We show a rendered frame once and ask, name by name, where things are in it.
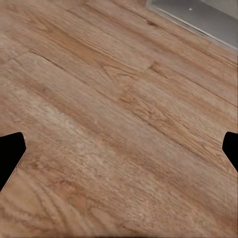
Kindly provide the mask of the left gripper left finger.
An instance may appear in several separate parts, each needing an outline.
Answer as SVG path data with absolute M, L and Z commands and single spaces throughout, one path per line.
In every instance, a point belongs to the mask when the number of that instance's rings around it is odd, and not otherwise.
M 0 191 L 26 150 L 22 132 L 0 137 Z

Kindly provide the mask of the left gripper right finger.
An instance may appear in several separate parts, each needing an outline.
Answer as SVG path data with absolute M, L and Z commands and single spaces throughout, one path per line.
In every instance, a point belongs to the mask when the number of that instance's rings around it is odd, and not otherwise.
M 238 134 L 227 132 L 222 149 L 238 172 Z

